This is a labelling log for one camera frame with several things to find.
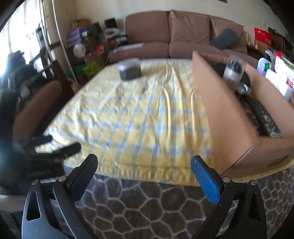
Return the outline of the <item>clear bottle with black cap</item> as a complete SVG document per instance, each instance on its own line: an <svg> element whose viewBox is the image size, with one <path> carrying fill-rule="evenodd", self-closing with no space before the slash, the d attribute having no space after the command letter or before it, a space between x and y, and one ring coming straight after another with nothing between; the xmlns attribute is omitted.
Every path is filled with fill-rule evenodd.
<svg viewBox="0 0 294 239"><path fill-rule="evenodd" d="M227 83L233 93L236 92L241 82L246 64L247 63L245 61L237 56L230 56L227 60L223 80Z"/></svg>

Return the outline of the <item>cardboard box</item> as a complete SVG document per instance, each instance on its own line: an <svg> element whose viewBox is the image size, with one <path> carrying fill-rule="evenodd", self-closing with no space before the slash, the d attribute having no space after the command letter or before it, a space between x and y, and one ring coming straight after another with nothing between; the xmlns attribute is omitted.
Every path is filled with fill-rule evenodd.
<svg viewBox="0 0 294 239"><path fill-rule="evenodd" d="M192 57L194 83L209 122L215 170L222 176L241 179L260 178L293 166L293 108L264 76L247 65L253 98L263 104L283 137L258 135L241 103L212 68L212 63L225 60L196 51Z"/></svg>

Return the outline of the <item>brown chair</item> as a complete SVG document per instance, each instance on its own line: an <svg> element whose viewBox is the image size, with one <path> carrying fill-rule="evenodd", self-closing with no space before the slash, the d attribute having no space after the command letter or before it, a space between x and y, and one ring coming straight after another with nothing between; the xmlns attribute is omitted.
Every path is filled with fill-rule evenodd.
<svg viewBox="0 0 294 239"><path fill-rule="evenodd" d="M13 139L19 141L32 136L61 95L62 86L57 80L41 88L16 116L13 125Z"/></svg>

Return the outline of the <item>black patterned flat box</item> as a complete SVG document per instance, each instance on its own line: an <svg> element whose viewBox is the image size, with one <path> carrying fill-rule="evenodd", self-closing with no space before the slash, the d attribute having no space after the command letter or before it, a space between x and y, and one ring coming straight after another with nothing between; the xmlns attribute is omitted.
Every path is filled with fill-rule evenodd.
<svg viewBox="0 0 294 239"><path fill-rule="evenodd" d="M261 102L251 97L246 97L246 101L259 123L259 133L271 138L282 138L282 132Z"/></svg>

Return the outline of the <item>white storage container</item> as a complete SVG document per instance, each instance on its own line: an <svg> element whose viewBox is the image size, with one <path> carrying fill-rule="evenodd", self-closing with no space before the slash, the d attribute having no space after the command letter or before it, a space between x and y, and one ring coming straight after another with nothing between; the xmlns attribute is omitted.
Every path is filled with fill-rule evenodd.
<svg viewBox="0 0 294 239"><path fill-rule="evenodd" d="M283 97L290 102L293 94L293 89L287 84L285 74L278 74L270 69L267 69L265 78L268 79L275 88L283 95Z"/></svg>

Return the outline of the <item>black zip pouch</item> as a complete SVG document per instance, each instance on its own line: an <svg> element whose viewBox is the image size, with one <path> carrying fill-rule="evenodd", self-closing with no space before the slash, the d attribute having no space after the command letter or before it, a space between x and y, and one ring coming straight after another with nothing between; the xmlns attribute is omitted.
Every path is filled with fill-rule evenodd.
<svg viewBox="0 0 294 239"><path fill-rule="evenodd" d="M246 72L235 71L231 68L227 68L226 64L217 63L213 64L212 68L219 74L223 80L229 86L238 86L239 84L243 83L247 86L250 86L250 78Z"/></svg>

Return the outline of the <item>clear jar with dark contents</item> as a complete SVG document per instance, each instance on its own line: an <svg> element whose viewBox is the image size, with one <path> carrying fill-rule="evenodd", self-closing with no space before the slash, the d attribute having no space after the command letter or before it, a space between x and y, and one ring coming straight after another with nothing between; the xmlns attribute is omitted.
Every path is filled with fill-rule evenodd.
<svg viewBox="0 0 294 239"><path fill-rule="evenodd" d="M121 80L129 81L141 77L141 64L138 58L125 59L117 63Z"/></svg>

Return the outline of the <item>dark blue cushion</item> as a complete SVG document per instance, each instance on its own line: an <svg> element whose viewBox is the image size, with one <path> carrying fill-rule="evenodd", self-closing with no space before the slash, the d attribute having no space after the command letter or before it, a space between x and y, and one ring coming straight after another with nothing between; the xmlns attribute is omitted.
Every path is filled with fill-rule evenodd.
<svg viewBox="0 0 294 239"><path fill-rule="evenodd" d="M210 41L210 46L213 46L219 50L229 48L231 45L238 41L236 33L230 29L225 29L219 36Z"/></svg>

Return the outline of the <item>red box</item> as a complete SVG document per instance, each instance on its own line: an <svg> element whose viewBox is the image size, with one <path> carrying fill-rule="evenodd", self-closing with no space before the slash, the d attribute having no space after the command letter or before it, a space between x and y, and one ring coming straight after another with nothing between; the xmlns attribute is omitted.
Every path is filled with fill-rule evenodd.
<svg viewBox="0 0 294 239"><path fill-rule="evenodd" d="M264 44L271 46L273 36L267 31L261 30L259 28L254 28L255 40L258 40Z"/></svg>

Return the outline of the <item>pink brown sofa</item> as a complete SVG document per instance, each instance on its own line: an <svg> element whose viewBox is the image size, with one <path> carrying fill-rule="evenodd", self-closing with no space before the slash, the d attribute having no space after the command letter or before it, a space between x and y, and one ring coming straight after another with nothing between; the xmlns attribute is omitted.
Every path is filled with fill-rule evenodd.
<svg viewBox="0 0 294 239"><path fill-rule="evenodd" d="M125 18L128 45L140 47L110 52L110 62L129 58L182 58L191 59L193 52L218 56L237 56L257 67L257 59L248 55L243 26L225 18L187 11L145 11ZM225 29L232 29L238 41L219 50L210 41Z"/></svg>

